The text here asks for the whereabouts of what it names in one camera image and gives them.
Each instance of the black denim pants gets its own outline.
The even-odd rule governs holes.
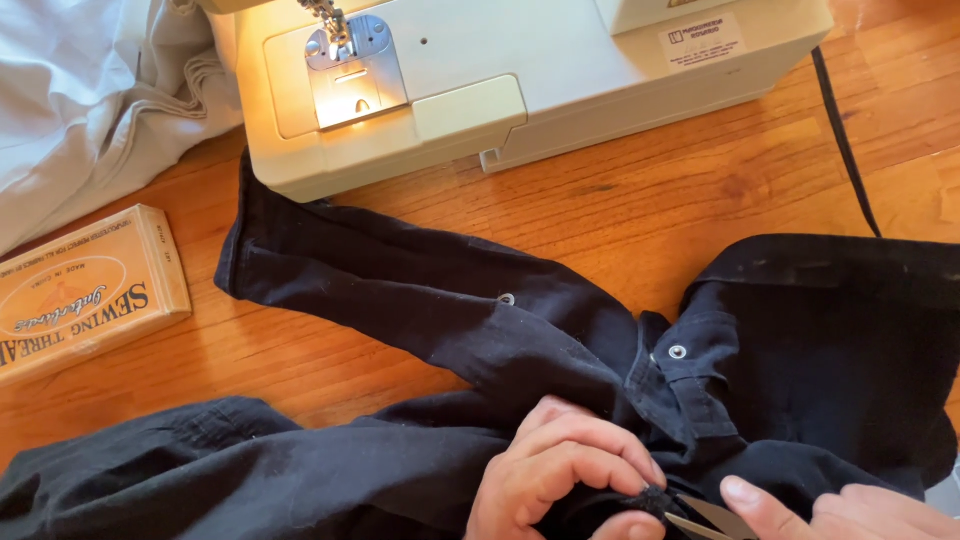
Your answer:
[[[547,394],[635,433],[671,494],[713,503],[739,475],[808,518],[847,484],[921,498],[952,468],[960,246],[747,238],[670,324],[637,320],[557,262],[296,204],[246,159],[241,176],[218,286],[355,328],[472,388],[326,430],[225,399],[29,451],[0,480],[0,537],[456,538],[488,461]],[[625,507],[670,504],[580,488],[540,530],[582,538]]]

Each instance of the wooden floor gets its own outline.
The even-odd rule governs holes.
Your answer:
[[[960,2],[832,4],[836,30],[823,48],[880,227],[890,237],[960,242]],[[242,130],[209,141],[74,226],[135,203],[165,209],[195,314],[4,389],[0,468],[19,450],[229,394],[322,427],[464,385],[356,331],[234,302],[213,286],[244,143]],[[336,202],[559,260],[634,312],[669,317],[690,280],[740,238],[870,233],[809,59],[753,103],[491,176],[477,158],[458,160]]]

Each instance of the white cloth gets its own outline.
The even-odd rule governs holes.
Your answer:
[[[243,122],[193,0],[0,0],[0,255]]]

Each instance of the sewing machine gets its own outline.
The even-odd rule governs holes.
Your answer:
[[[218,46],[253,169],[299,202],[471,154],[501,171],[754,100],[833,23],[827,0],[200,3],[235,12]]]

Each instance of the power cord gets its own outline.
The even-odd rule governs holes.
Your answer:
[[[817,47],[813,49],[811,55],[813,56],[813,66],[817,69],[820,91],[824,94],[824,106],[827,108],[830,126],[833,128],[833,136],[837,139],[837,146],[840,147],[844,165],[847,166],[847,174],[850,176],[851,184],[853,184],[853,191],[856,192],[856,200],[860,203],[860,210],[863,211],[863,217],[867,220],[867,225],[870,226],[877,238],[882,238],[883,234],[880,233],[880,226],[876,223],[873,209],[870,208],[870,197],[867,196],[867,188],[863,185],[860,168],[856,166],[853,148],[850,146],[850,140],[847,139],[847,129],[844,128],[843,117],[840,115],[836,97],[833,95],[833,84],[830,83],[830,74],[827,71],[824,52],[820,50],[820,47]]]

